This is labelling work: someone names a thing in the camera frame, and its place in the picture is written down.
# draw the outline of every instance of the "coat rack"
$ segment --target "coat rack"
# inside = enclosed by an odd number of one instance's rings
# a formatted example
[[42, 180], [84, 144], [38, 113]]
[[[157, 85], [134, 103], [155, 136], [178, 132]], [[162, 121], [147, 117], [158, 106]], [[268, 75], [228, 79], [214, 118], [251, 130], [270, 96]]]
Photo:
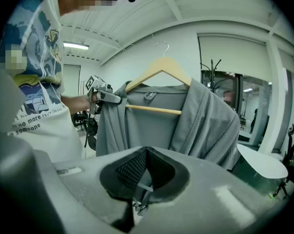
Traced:
[[217, 84], [219, 84], [220, 82], [222, 82], [222, 81], [225, 81], [225, 80], [227, 80], [227, 78], [226, 79], [223, 79], [223, 80], [220, 80], [220, 81], [218, 81], [218, 82], [216, 82], [215, 84], [214, 84], [214, 72], [215, 72], [215, 70], [217, 69], [217, 65], [219, 64], [221, 62], [221, 59], [218, 61], [218, 63], [216, 64], [216, 66], [215, 66], [215, 68], [213, 67], [213, 59], [211, 60], [211, 69], [208, 67], [208, 66], [206, 66], [206, 65], [204, 65], [203, 63], [200, 63], [201, 65], [203, 65], [204, 67], [206, 67], [208, 70], [210, 70], [210, 72], [211, 72], [211, 77], [209, 77], [209, 76], [207, 76], [208, 78], [209, 78], [209, 80], [210, 80], [210, 83], [211, 83], [211, 86], [210, 86], [210, 90], [214, 93], [215, 92], [215, 90], [217, 89], [217, 88], [219, 88], [219, 86], [218, 87], [216, 87], [217, 86]]

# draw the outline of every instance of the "ceiling light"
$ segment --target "ceiling light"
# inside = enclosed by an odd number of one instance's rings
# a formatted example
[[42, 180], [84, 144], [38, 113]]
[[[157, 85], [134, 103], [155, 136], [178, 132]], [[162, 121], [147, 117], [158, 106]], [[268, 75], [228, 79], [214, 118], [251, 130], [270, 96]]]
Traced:
[[69, 47], [69, 48], [77, 48], [77, 49], [84, 49], [88, 50], [89, 46], [84, 45], [84, 44], [79, 44], [79, 43], [74, 43], [74, 42], [63, 42], [64, 47]]

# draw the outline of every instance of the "ceiling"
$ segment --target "ceiling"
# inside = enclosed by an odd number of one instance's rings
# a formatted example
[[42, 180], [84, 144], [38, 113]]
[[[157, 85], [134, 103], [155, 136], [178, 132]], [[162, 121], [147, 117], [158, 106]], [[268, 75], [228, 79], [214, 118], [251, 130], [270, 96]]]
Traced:
[[114, 6], [64, 15], [61, 34], [64, 41], [89, 45], [87, 51], [65, 48], [66, 56], [102, 64], [139, 36], [167, 24], [228, 16], [273, 26], [276, 11], [271, 0], [119, 0]]

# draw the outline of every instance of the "gray fabric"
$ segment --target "gray fabric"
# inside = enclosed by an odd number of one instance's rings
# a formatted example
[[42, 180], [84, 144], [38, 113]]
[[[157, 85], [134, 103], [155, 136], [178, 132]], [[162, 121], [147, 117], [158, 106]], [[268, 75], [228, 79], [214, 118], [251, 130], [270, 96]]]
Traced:
[[[115, 94], [120, 105], [105, 103], [97, 137], [97, 156], [136, 146], [157, 146], [209, 160], [226, 169], [236, 161], [240, 121], [238, 115], [200, 82], [187, 89], [140, 85]], [[126, 104], [181, 110], [180, 116], [125, 109]]]

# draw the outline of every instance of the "metal hanger hook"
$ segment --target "metal hanger hook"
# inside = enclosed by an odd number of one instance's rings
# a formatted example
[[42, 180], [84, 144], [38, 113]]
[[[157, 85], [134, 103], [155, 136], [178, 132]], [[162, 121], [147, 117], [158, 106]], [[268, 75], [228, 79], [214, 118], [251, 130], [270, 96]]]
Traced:
[[163, 43], [167, 44], [167, 49], [166, 49], [166, 50], [164, 51], [164, 53], [163, 53], [163, 57], [164, 57], [164, 54], [165, 54], [165, 52], [170, 48], [170, 45], [169, 45], [167, 42], [159, 41], [156, 45], [153, 45], [153, 46], [154, 46], [154, 47], [157, 46], [160, 42], [163, 42]]

